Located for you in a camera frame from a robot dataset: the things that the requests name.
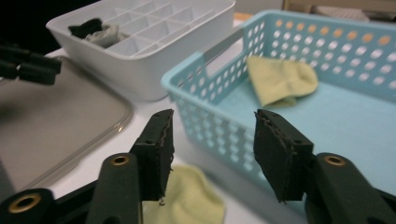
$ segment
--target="yellow cloth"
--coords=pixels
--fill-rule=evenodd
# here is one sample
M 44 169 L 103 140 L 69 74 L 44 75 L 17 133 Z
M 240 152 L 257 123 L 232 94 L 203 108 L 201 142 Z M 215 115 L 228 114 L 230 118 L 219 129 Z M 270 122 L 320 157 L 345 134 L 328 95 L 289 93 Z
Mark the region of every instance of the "yellow cloth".
M 247 71 L 262 106 L 295 105 L 296 97 L 318 86 L 317 74 L 307 63 L 249 56 Z
M 225 205 L 203 172 L 187 165 L 173 167 L 166 187 L 165 205 L 143 202 L 145 224 L 221 224 Z

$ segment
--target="white plastic container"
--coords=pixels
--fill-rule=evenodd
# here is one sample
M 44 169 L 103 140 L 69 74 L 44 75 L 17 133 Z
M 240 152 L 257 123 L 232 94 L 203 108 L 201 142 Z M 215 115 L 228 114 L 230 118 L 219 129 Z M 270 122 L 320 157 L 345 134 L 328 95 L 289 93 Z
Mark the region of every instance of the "white plastic container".
M 161 78 L 173 66 L 233 29 L 231 0 L 103 0 L 52 19 L 47 28 L 69 57 L 146 101 L 167 95 Z M 99 18 L 127 35 L 104 49 L 68 27 Z

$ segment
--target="gray tray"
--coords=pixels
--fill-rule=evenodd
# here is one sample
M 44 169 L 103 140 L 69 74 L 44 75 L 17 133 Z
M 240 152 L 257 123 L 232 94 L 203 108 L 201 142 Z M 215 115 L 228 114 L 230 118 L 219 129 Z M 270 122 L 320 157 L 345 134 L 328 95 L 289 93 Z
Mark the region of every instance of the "gray tray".
M 0 159 L 16 191 L 47 187 L 132 118 L 126 100 L 60 60 L 53 86 L 0 80 Z

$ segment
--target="light blue plastic basket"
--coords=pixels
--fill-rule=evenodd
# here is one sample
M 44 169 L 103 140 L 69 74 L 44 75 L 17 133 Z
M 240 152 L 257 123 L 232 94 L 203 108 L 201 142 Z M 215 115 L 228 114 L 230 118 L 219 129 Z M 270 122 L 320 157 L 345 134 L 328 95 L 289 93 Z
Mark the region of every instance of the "light blue plastic basket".
M 210 74 L 209 64 L 238 41 L 242 52 Z M 311 64 L 317 91 L 273 111 L 314 142 L 314 153 L 347 157 L 374 187 L 396 194 L 394 26 L 264 11 L 163 76 L 189 138 L 268 190 L 253 155 L 260 103 L 248 79 L 249 55 Z

